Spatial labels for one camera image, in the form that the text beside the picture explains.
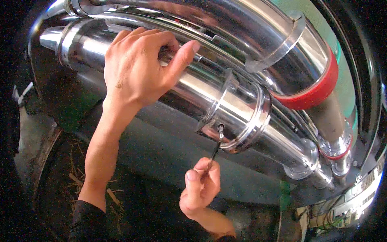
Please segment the wrist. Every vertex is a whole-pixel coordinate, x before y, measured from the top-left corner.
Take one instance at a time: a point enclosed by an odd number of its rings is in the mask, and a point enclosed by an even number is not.
[[[123,132],[126,126],[132,121],[141,105],[136,102],[130,102],[125,105],[122,103],[113,104],[110,100],[104,100],[103,111],[100,123],[112,132]]]
[[[195,211],[190,211],[189,213],[185,213],[185,215],[187,216],[187,218],[197,221],[203,217],[206,209],[208,209],[208,208],[196,209]]]

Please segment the pipe joint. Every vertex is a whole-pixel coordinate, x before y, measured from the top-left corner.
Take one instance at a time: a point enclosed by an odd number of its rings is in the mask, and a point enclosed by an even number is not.
[[[217,127],[223,124],[226,142],[221,143],[220,148],[239,153],[253,144],[268,125],[271,99],[265,88],[237,80],[231,69],[225,71],[225,76],[224,84],[199,122],[198,130],[216,140],[219,136]]]

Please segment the finger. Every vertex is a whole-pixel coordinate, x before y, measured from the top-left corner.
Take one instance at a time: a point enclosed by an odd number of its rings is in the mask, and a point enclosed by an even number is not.
[[[199,170],[205,170],[207,171],[208,170],[208,164],[211,162],[211,159],[210,158],[207,158],[207,157],[203,157],[201,158],[197,163],[196,165],[194,166],[194,169],[196,171],[199,171]]]
[[[165,67],[168,76],[177,80],[184,69],[192,62],[199,48],[200,43],[196,40],[191,40],[184,44]]]
[[[118,35],[114,38],[114,40],[113,40],[113,42],[111,44],[114,45],[114,44],[118,43],[119,41],[121,41],[123,38],[125,38],[129,34],[130,34],[129,30],[121,30],[118,33]]]
[[[185,186],[187,189],[188,207],[194,209],[200,205],[200,176],[195,170],[189,170],[185,174]]]
[[[159,50],[163,45],[168,45],[169,48],[176,52],[179,50],[179,42],[175,36],[169,31],[163,31],[152,35],[152,45]]]
[[[145,32],[138,34],[138,36],[141,37],[141,36],[145,36],[145,35],[157,34],[160,32],[161,32],[161,30],[159,30],[159,29],[151,29],[151,30],[147,30]]]
[[[145,32],[145,28],[144,27],[138,27],[137,29],[133,30],[130,35],[136,35],[136,34],[141,34]]]
[[[220,165],[218,162],[213,161],[208,171],[208,176],[214,183],[214,189],[219,192],[220,189]]]

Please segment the metal cylinder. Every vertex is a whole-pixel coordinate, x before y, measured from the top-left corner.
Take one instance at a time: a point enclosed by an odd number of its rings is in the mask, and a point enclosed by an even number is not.
[[[101,20],[77,20],[64,28],[60,37],[52,36],[59,35],[57,28],[47,29],[41,36],[41,44],[52,49],[54,45],[48,39],[62,41],[55,45],[62,65],[74,70],[84,71],[87,67],[103,71],[104,54],[115,35],[106,29]],[[159,101],[199,121],[197,131],[214,140],[219,137],[216,127],[223,124],[225,138],[221,148],[229,153],[241,152],[263,137],[271,149],[278,149],[269,154],[288,168],[285,171],[291,178],[310,175],[319,165],[316,145],[300,139],[289,128],[277,130],[280,126],[274,119],[268,125],[271,101],[267,90],[232,69],[221,76],[206,72],[205,64],[209,62],[204,57],[195,58],[177,85]]]

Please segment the shiny metal surface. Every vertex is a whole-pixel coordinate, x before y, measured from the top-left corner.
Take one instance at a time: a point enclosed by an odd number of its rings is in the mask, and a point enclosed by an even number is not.
[[[320,151],[323,155],[327,157],[337,157],[347,152],[348,148],[351,146],[353,135],[352,127],[346,118],[344,119],[344,124],[345,131],[342,132],[341,136],[334,142],[329,142],[322,136],[318,137]]]
[[[332,170],[327,165],[319,164],[319,166],[314,170],[313,177],[311,178],[312,183],[316,188],[328,188],[330,190],[335,189]]]
[[[317,146],[310,140],[300,139],[275,117],[269,122],[254,148],[265,152],[270,151],[281,164],[293,169],[296,174],[304,175],[302,178],[315,170],[319,162]],[[303,169],[300,170],[299,164],[303,165]]]
[[[70,44],[55,45],[62,49],[58,55],[60,63],[78,71],[84,71],[85,66],[88,66],[103,72],[104,53],[115,33],[105,31],[107,27],[100,23],[101,20],[84,21],[85,24],[82,24],[82,20],[75,21],[75,24],[70,23],[63,29],[61,38],[47,38],[49,35],[59,35],[57,28],[46,30],[42,34],[42,44],[52,49],[54,44],[47,39],[67,40]],[[170,58],[168,53],[161,53],[159,57],[162,62]],[[211,61],[203,56],[196,57],[195,60],[177,85],[159,101],[199,121],[198,132],[213,140],[219,139],[217,127],[224,125],[225,137],[220,147],[229,153],[244,151],[254,145],[263,133],[270,148],[280,150],[265,152],[273,154],[276,161],[286,166],[290,170],[287,174],[292,179],[305,178],[317,168],[319,154],[313,142],[301,140],[284,127],[284,131],[279,132],[273,127],[279,122],[268,125],[271,100],[265,88],[248,82],[230,68],[223,71],[223,76],[206,72],[208,67],[204,63]]]
[[[115,33],[107,29],[101,20],[85,19],[75,21],[64,28],[61,40],[57,43],[59,62],[77,71],[84,71],[84,65],[103,72],[104,54]],[[42,43],[47,43],[47,35],[53,29],[43,33]],[[271,107],[268,92],[257,84],[251,84],[242,77],[236,80],[231,69],[225,78],[214,73],[199,72],[205,69],[199,63],[191,65],[178,84],[167,95],[177,95],[180,101],[171,103],[164,97],[161,102],[173,105],[176,109],[200,121],[198,131],[217,139],[217,127],[225,126],[225,141],[221,148],[230,153],[238,153],[253,143],[267,125]]]
[[[337,177],[345,176],[349,172],[352,162],[353,158],[351,150],[349,150],[342,158],[335,161],[331,160],[330,163],[332,165],[333,174]]]
[[[246,69],[262,71],[264,84],[280,95],[295,94],[318,82],[328,61],[326,44],[304,15],[286,16],[269,1],[72,0],[72,5],[79,15],[135,6],[159,11],[164,21],[169,15],[203,26],[200,31],[210,31],[214,41],[226,39],[228,51],[242,53]]]

